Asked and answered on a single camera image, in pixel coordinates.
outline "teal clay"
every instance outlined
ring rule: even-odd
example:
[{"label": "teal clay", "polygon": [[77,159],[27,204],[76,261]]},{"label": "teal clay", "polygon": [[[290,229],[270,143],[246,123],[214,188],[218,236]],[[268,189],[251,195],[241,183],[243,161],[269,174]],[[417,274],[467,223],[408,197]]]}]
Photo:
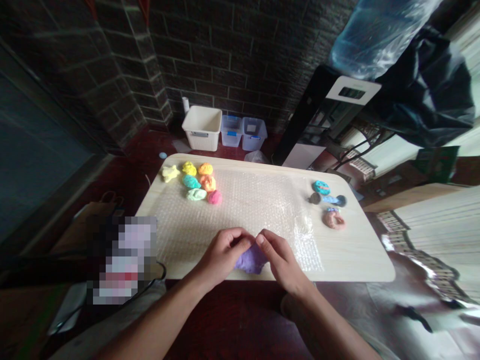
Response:
[{"label": "teal clay", "polygon": [[317,193],[320,193],[322,195],[328,195],[330,194],[330,188],[329,186],[320,180],[317,180],[313,183],[313,190],[315,190]]},{"label": "teal clay", "polygon": [[189,189],[200,189],[202,187],[199,181],[191,175],[185,175],[183,177],[183,184]]},{"label": "teal clay", "polygon": [[198,201],[198,200],[203,200],[207,197],[207,192],[203,189],[192,189],[189,190],[186,198],[188,200],[193,200],[193,201]]}]

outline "forearm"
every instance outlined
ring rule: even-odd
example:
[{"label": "forearm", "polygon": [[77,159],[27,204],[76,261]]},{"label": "forearm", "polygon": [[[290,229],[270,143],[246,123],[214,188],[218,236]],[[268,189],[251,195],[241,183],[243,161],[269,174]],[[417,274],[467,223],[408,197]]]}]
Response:
[{"label": "forearm", "polygon": [[107,345],[99,359],[162,359],[205,292],[187,276]]},{"label": "forearm", "polygon": [[324,359],[381,360],[377,352],[350,326],[332,305],[308,282],[293,296],[303,306],[309,319],[308,328]]}]

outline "hand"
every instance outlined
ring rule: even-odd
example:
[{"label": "hand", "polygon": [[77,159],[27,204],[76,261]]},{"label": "hand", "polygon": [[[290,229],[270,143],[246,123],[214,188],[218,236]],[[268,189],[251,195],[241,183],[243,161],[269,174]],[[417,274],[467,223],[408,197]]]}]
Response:
[{"label": "hand", "polygon": [[294,297],[302,297],[313,284],[300,269],[288,242],[267,229],[260,231],[255,240],[270,261],[276,281]]},{"label": "hand", "polygon": [[201,285],[206,294],[225,280],[234,269],[240,255],[254,242],[254,236],[243,227],[220,230],[188,275]]}]

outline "white box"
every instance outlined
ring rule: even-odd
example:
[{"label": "white box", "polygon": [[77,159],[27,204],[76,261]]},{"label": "white box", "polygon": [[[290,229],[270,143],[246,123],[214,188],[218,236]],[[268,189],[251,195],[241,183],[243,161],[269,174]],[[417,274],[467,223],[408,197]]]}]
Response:
[{"label": "white box", "polygon": [[192,106],[181,128],[193,150],[217,151],[222,110],[213,107]]}]

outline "black plastic bag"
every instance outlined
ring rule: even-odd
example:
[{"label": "black plastic bag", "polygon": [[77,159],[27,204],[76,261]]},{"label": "black plastic bag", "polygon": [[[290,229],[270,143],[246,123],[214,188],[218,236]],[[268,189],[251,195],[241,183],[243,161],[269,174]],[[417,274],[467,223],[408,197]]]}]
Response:
[{"label": "black plastic bag", "polygon": [[440,147],[473,127],[471,77],[460,50],[431,27],[422,28],[367,108],[383,128],[420,147]]}]

